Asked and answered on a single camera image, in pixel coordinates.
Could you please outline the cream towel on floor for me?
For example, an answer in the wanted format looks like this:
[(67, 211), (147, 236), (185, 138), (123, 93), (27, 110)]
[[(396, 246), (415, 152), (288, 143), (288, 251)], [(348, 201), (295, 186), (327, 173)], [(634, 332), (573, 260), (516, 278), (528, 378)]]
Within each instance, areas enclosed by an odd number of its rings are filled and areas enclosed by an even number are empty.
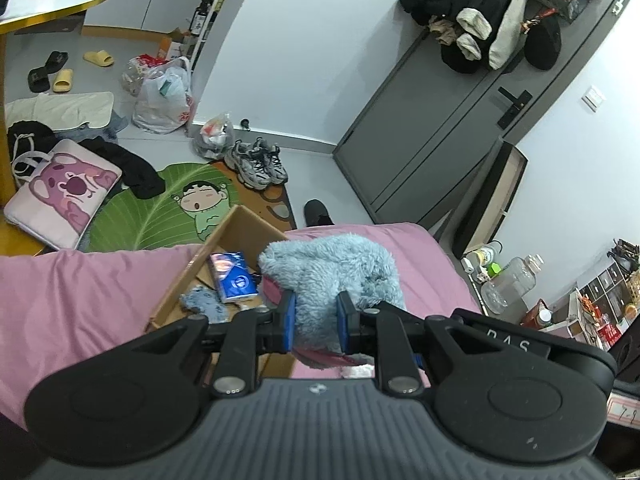
[(82, 126), (103, 128), (111, 120), (112, 92), (81, 94), (40, 94), (6, 104), (6, 126), (16, 122), (41, 122), (54, 131)]

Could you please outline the open cardboard box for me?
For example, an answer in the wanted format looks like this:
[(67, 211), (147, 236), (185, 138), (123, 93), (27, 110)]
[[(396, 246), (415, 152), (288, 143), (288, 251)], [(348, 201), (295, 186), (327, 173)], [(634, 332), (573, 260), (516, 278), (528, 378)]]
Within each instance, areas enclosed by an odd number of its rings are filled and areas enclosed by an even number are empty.
[(258, 292), (255, 275), (257, 259), (272, 242), (284, 240), (284, 234), (258, 214), (244, 206), (234, 206), (224, 217), (195, 256), (178, 275), (150, 319), (150, 330), (184, 318), (188, 309), (180, 297), (202, 285), (222, 303), (208, 316), (229, 321), (239, 308), (256, 308), (280, 300), (276, 286), (266, 286), (267, 295)]

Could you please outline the framed board leaning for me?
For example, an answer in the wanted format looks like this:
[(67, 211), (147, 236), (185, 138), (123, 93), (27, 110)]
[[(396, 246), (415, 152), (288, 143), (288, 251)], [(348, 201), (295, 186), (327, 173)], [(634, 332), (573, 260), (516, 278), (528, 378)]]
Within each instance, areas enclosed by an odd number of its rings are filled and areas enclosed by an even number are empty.
[(499, 138), (485, 157), (454, 215), (452, 254), (461, 259), (492, 242), (509, 212), (528, 159)]

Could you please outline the blue tissue pack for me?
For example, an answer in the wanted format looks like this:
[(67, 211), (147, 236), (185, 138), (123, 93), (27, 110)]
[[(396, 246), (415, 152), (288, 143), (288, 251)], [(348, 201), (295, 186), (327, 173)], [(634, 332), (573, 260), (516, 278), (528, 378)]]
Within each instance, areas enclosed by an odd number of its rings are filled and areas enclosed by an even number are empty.
[(214, 252), (208, 257), (214, 284), (224, 304), (255, 298), (257, 285), (242, 252)]

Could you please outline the green leaf cartoon rug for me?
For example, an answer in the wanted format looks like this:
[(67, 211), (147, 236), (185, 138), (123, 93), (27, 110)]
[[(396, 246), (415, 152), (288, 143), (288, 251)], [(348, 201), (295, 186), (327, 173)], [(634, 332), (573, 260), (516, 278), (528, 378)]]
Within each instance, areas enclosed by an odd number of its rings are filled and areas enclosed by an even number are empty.
[(202, 244), (231, 208), (238, 189), (218, 167), (180, 162), (158, 173), (165, 191), (142, 200), (122, 191), (94, 216), (79, 249), (83, 252), (145, 250)]

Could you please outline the yellow slipper near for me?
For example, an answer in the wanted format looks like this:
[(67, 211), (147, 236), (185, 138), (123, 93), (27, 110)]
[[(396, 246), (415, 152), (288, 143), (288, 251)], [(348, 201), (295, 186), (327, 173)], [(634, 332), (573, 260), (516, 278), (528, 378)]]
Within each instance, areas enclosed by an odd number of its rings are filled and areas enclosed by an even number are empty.
[(70, 68), (64, 68), (60, 70), (55, 77), (52, 84), (52, 91), (54, 93), (67, 93), (73, 87), (74, 71)]

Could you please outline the grey sneaker right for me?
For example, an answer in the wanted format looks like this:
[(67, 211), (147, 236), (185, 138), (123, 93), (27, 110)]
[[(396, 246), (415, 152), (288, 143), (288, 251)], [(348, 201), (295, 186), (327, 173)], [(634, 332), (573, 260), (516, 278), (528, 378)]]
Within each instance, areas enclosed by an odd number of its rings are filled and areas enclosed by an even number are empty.
[(283, 166), (280, 157), (281, 149), (278, 144), (269, 144), (262, 136), (258, 136), (254, 141), (253, 148), (262, 155), (262, 161), (272, 184), (282, 185), (288, 182), (288, 172)]

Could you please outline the grey fluffy plush slipper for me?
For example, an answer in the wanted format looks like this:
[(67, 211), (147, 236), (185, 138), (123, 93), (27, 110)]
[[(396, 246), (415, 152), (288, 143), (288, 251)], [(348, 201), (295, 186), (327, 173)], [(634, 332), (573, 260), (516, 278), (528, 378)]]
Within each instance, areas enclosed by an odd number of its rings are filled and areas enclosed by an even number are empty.
[(259, 255), (258, 266), (265, 278), (295, 292), (293, 353), (317, 370), (373, 363), (365, 354), (342, 352), (336, 310), (341, 292), (349, 294), (358, 310), (381, 301), (406, 306), (392, 254), (357, 234), (272, 242)]

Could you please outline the yellow slipper far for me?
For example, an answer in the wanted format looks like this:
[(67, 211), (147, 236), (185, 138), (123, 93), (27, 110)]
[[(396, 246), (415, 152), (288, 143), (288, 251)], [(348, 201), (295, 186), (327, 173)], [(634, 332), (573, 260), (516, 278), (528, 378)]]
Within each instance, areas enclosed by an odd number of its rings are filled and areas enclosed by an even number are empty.
[(114, 65), (114, 58), (105, 50), (87, 51), (82, 58), (95, 66), (107, 68)]

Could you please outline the blue-grey knitted toy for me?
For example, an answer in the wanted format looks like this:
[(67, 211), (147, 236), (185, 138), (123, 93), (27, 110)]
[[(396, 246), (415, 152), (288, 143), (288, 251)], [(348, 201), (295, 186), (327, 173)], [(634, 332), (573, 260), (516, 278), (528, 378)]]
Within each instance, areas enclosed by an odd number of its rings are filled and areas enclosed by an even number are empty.
[(183, 310), (205, 315), (209, 324), (229, 321), (227, 306), (213, 289), (205, 285), (195, 285), (188, 292), (181, 294), (179, 301)]

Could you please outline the pink bear laptop sleeve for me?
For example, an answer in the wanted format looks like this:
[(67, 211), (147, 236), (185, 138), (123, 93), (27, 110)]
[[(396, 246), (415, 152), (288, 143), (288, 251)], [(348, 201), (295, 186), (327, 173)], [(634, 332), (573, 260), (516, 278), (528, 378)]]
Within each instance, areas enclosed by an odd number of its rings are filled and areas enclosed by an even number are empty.
[(56, 249), (75, 249), (122, 170), (72, 140), (50, 152), (15, 156), (18, 189), (3, 214), (9, 223)]

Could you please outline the small side desk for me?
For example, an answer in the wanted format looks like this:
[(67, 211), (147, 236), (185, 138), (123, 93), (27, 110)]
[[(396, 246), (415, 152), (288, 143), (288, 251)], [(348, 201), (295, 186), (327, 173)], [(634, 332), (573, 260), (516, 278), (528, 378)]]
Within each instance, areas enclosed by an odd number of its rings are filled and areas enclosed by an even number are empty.
[(552, 312), (545, 333), (573, 338), (611, 351), (639, 317), (639, 271), (624, 272), (615, 262), (568, 295), (564, 310)]

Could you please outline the yellow slipper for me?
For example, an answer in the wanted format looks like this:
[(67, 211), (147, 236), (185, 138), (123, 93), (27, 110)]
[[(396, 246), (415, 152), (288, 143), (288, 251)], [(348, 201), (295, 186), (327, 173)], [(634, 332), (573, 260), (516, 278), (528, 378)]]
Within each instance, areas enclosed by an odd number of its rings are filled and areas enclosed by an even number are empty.
[(105, 50), (87, 51), (82, 58), (95, 66), (107, 68), (114, 65), (114, 58)]
[(52, 84), (52, 91), (54, 93), (67, 93), (73, 87), (74, 71), (70, 68), (64, 68), (60, 70), (55, 77)]

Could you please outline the black shoe near bed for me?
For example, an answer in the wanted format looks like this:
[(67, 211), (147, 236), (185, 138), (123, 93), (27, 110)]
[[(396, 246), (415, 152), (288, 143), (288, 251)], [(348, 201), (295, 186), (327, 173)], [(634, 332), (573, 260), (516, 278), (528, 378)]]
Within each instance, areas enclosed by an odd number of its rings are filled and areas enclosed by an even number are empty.
[(304, 206), (304, 218), (307, 228), (334, 225), (326, 205), (321, 200), (308, 200)]

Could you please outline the black spray bottle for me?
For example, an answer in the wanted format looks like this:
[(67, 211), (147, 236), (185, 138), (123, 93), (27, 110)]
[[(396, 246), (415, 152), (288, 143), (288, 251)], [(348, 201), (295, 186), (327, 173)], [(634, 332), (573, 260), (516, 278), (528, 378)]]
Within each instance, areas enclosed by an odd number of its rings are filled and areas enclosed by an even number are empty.
[(201, 35), (212, 2), (213, 0), (200, 0), (200, 3), (193, 13), (190, 24), (190, 33), (192, 36), (198, 37)]

